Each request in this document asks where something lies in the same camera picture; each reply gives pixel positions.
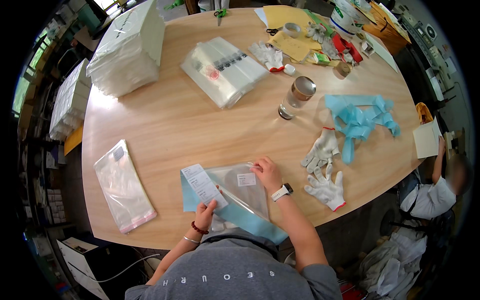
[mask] silver bangle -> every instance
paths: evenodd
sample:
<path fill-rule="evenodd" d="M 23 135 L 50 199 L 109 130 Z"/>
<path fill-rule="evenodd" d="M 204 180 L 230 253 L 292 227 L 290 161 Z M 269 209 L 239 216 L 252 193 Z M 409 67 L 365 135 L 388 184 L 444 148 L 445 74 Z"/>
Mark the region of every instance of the silver bangle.
<path fill-rule="evenodd" d="M 191 242 L 194 243 L 194 244 L 200 245 L 200 242 L 199 242 L 199 241 L 189 239 L 189 238 L 187 238 L 186 236 L 183 236 L 183 238 L 186 239 L 187 241 L 191 241 Z"/>

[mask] scissors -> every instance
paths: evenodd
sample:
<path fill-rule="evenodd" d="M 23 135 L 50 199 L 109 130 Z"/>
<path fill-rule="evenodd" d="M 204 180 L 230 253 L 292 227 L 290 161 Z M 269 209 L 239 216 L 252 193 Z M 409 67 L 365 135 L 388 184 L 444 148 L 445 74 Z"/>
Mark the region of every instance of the scissors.
<path fill-rule="evenodd" d="M 282 29 L 283 29 L 283 26 L 279 27 L 277 29 L 267 29 L 267 33 L 271 36 L 274 36 L 274 35 L 276 35 L 277 32 L 279 32 Z"/>
<path fill-rule="evenodd" d="M 220 26 L 220 20 L 227 14 L 227 10 L 225 8 L 221 9 L 221 10 L 216 10 L 216 12 L 214 12 L 214 16 L 217 18 L 218 20 L 218 25 L 217 26 Z"/>

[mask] red tape dispenser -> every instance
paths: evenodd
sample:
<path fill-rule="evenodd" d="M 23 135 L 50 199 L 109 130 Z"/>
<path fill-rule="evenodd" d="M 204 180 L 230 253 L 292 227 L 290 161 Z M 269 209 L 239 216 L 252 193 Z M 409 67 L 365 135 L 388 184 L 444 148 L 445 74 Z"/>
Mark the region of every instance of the red tape dispenser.
<path fill-rule="evenodd" d="M 336 34 L 332 37 L 333 44 L 335 48 L 338 50 L 340 53 L 350 53 L 353 57 L 353 60 L 356 63 L 360 63 L 363 60 L 363 57 L 360 55 L 360 53 L 357 51 L 355 46 L 348 42 L 347 40 L 343 39 L 339 34 Z"/>

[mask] watch strap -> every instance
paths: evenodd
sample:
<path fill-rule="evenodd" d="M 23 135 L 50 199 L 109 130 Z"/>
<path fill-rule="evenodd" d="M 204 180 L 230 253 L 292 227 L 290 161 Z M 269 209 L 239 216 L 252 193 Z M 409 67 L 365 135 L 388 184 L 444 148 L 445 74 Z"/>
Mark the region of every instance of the watch strap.
<path fill-rule="evenodd" d="M 273 202 L 276 202 L 281 196 L 283 195 L 288 195 L 288 189 L 285 187 L 285 185 L 282 185 L 282 188 L 278 191 L 276 191 L 274 194 L 271 195 Z"/>

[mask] bucket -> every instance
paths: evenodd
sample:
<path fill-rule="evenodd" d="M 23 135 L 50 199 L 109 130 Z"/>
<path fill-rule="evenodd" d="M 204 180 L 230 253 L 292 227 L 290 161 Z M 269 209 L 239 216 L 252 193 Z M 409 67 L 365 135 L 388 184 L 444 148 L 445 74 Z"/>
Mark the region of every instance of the bucket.
<path fill-rule="evenodd" d="M 370 21 L 346 0 L 336 0 L 335 9 L 330 17 L 333 26 L 338 27 L 349 35 L 360 33 L 364 24 Z"/>
<path fill-rule="evenodd" d="M 209 12 L 210 11 L 210 0 L 200 0 L 198 2 L 198 7 L 200 7 L 200 12 Z"/>

